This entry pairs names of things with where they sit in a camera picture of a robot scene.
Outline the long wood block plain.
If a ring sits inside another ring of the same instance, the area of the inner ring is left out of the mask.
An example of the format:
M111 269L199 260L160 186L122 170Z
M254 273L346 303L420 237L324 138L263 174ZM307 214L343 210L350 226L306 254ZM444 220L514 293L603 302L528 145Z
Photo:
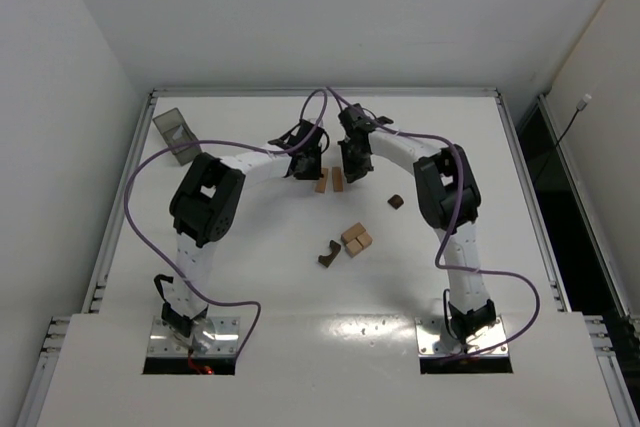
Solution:
M342 169L338 166L332 168L332 186L335 192L344 191L344 180Z

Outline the long wood block printed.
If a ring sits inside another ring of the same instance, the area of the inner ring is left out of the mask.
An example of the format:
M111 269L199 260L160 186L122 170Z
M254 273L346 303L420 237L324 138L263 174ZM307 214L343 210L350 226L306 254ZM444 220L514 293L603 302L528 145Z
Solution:
M328 178L329 178L329 169L323 167L321 169L321 175L320 175L319 179L316 182L316 186L315 186L315 192L316 193L325 193L326 186L327 186L327 183L328 183Z

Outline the dark brown half-round block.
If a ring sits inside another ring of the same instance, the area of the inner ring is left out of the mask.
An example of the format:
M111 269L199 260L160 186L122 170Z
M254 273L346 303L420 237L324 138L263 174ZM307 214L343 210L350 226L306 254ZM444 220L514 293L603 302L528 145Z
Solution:
M398 194L394 194L389 200L388 203L391 207L393 207L394 209L399 209L400 207L402 207L404 205L404 199L398 195Z

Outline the wide light wood block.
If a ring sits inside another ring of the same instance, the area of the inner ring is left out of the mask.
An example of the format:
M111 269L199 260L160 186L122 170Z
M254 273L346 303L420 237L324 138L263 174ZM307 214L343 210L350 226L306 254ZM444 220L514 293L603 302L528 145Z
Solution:
M343 244L348 244L365 232L365 227L360 222L357 222L341 234L341 241Z

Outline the light wood cube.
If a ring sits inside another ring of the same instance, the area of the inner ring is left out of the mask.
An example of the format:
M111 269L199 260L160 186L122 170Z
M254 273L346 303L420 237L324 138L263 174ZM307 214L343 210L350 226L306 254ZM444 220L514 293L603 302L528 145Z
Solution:
M356 240L361 245L362 249L367 249L373 242L372 237L370 236L370 234L367 231L365 231L362 234L360 234L356 238Z
M345 245L345 249L351 257L355 257L363 250L363 247L357 239L353 239Z

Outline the clear smoky plastic box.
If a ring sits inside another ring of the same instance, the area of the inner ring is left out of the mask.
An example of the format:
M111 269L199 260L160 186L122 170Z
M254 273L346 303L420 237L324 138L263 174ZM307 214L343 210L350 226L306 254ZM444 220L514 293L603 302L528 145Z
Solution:
M202 152L196 135L178 108L157 115L153 123L180 166L191 163Z

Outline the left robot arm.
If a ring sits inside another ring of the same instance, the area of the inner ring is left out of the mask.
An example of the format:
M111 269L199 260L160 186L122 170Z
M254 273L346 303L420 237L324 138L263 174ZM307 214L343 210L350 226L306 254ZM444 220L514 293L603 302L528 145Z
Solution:
M276 178L318 180L326 138L322 127L301 120L257 151L195 157L169 207L182 274L154 278L163 301L161 319L177 334L190 338L206 317L207 303L194 291L209 281L216 247L231 228L243 191Z

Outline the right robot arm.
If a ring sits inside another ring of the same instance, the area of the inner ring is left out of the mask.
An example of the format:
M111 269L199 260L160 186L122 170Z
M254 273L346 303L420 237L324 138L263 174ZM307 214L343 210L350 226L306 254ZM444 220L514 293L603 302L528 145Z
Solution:
M424 139L394 132L387 118L372 119L354 104L338 115L345 137L338 142L347 183L374 170L382 157L411 174L420 213L438 236L437 267L447 271L447 322L454 339L464 343L496 321L495 304L486 289L475 246L481 195L461 146L439 148Z

